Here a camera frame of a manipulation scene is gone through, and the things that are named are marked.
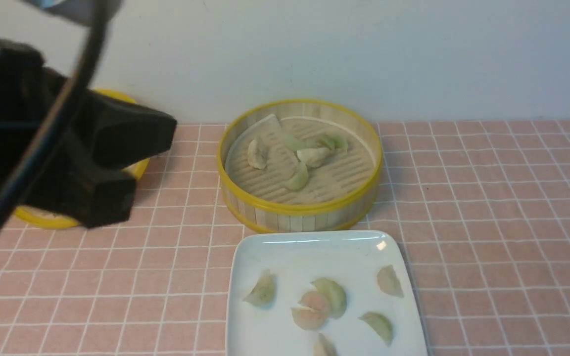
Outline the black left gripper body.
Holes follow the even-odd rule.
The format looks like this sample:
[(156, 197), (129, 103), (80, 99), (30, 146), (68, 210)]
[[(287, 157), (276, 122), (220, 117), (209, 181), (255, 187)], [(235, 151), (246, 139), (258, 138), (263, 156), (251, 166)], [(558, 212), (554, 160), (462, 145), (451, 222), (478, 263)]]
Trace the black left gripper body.
[[(67, 81), (45, 66), (36, 48), (0, 38), (0, 193)], [(81, 94), (62, 143), (30, 183), (21, 205), (73, 218), (97, 212), (97, 163), (88, 145), (96, 100), (90, 88)]]

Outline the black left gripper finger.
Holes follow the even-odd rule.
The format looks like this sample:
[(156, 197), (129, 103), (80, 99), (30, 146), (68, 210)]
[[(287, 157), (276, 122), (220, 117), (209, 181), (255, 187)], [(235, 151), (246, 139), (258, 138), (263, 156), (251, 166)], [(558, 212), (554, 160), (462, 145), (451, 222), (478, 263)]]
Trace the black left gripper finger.
[(163, 111), (93, 91), (87, 103), (87, 144), (107, 169), (124, 169), (168, 151), (177, 120)]
[(126, 221), (135, 200), (136, 179), (122, 170), (78, 165), (63, 174), (57, 212), (86, 228)]

